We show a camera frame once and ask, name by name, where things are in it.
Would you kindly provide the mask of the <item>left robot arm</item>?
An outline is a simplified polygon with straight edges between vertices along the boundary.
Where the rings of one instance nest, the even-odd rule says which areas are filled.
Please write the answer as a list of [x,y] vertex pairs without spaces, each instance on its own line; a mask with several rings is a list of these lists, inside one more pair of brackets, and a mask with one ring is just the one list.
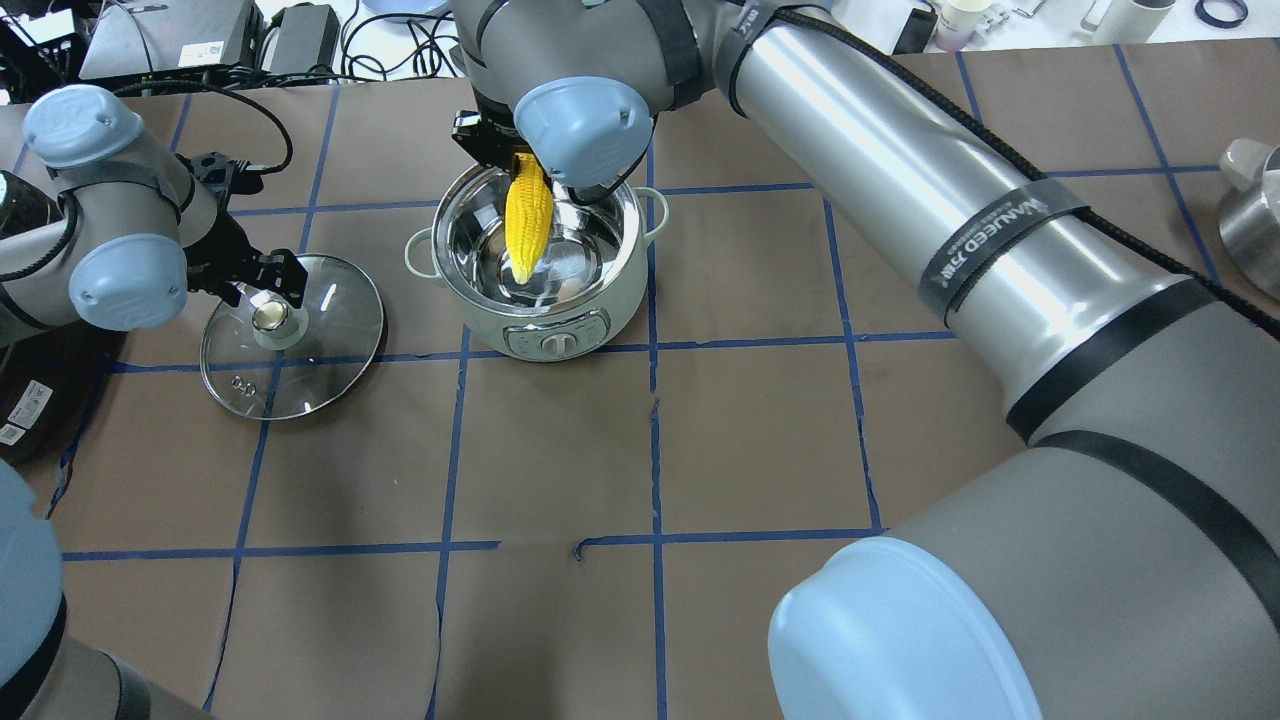
[[[58,188],[61,218],[3,241],[3,345],[83,320],[105,331],[169,323],[189,291],[237,305],[241,287],[292,307],[307,273],[260,252],[227,204],[113,92],[69,85],[40,97],[22,133]],[[3,465],[3,716],[204,719],[206,712],[67,628],[61,548],[35,493]]]

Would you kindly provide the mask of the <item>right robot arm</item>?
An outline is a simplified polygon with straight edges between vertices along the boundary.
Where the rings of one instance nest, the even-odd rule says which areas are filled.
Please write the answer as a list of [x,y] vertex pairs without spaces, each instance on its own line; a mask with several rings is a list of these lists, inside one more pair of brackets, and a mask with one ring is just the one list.
[[824,1],[453,1],[479,161],[622,178],[718,88],[992,368],[1016,456],[771,619],[786,719],[1275,719],[1277,322]]

